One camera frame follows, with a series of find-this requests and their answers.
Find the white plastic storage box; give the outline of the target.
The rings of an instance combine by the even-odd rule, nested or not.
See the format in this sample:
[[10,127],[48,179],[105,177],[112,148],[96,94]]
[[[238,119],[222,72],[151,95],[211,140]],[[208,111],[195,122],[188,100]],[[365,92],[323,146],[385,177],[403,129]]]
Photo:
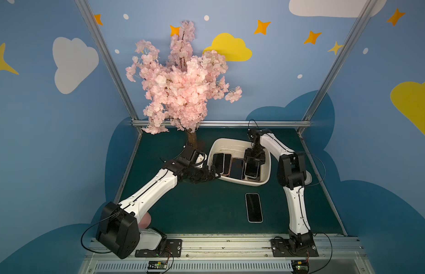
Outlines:
[[[231,156],[234,158],[243,159],[245,150],[247,148],[252,148],[251,142],[237,140],[237,139],[219,138],[213,143],[210,149],[207,165],[209,167],[212,166],[212,157],[216,153],[231,154]],[[272,160],[271,160],[271,155],[266,148],[264,149],[264,152],[266,156],[266,162],[265,164],[260,166],[259,180],[234,179],[234,178],[224,177],[224,176],[220,176],[219,180],[223,180],[223,181],[235,183],[235,184],[241,184],[245,186],[252,186],[252,187],[259,187],[266,184],[269,181],[271,176]]]

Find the phone light pink case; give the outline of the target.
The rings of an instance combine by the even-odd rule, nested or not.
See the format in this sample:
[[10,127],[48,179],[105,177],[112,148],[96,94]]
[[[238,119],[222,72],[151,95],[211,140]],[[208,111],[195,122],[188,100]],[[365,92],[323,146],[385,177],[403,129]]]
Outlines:
[[241,158],[232,158],[229,177],[236,180],[242,180],[244,175],[244,160]]

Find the phone white case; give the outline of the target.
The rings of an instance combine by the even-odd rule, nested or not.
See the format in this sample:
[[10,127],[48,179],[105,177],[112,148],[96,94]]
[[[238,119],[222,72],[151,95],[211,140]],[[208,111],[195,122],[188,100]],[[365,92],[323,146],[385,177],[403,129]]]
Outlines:
[[261,200],[258,193],[246,193],[245,204],[247,209],[247,219],[250,223],[262,223],[263,213]]

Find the phone beige case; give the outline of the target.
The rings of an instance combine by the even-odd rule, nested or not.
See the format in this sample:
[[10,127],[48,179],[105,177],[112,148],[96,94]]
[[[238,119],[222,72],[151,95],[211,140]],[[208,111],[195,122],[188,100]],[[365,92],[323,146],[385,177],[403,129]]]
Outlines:
[[248,179],[259,180],[260,163],[256,160],[249,159],[245,164],[244,176]]

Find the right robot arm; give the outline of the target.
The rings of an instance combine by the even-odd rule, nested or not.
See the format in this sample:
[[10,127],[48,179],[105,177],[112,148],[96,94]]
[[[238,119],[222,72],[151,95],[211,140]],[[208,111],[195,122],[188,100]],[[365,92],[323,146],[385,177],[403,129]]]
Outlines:
[[269,129],[248,129],[252,142],[249,156],[258,158],[268,151],[278,161],[277,181],[283,187],[287,197],[289,212],[289,241],[293,253],[314,245],[313,234],[306,213],[304,188],[306,186],[307,168],[305,153],[298,153],[283,144]]

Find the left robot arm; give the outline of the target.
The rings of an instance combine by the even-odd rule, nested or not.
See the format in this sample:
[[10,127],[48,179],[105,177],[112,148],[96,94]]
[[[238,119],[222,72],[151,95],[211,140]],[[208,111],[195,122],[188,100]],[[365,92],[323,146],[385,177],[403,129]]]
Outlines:
[[207,182],[220,177],[215,167],[194,163],[185,165],[176,161],[166,162],[162,169],[146,185],[129,198],[115,204],[109,202],[102,210],[96,240],[120,259],[135,250],[161,253],[165,235],[152,228],[140,228],[148,210],[180,180]]

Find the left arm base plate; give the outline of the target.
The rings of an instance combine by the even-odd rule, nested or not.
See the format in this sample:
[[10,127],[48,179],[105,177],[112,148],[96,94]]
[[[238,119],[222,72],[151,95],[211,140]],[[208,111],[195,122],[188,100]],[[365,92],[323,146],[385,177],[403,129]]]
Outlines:
[[166,239],[162,240],[154,250],[136,250],[136,258],[164,258],[173,256],[180,258],[182,252],[182,239]]

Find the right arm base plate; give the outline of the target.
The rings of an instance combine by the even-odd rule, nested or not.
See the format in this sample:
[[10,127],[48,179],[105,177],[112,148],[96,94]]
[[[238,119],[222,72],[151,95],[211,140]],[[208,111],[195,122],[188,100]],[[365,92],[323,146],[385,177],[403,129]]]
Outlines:
[[315,258],[319,253],[314,244],[296,247],[290,239],[283,239],[282,237],[274,237],[270,240],[272,254],[275,258],[286,257],[310,257]]

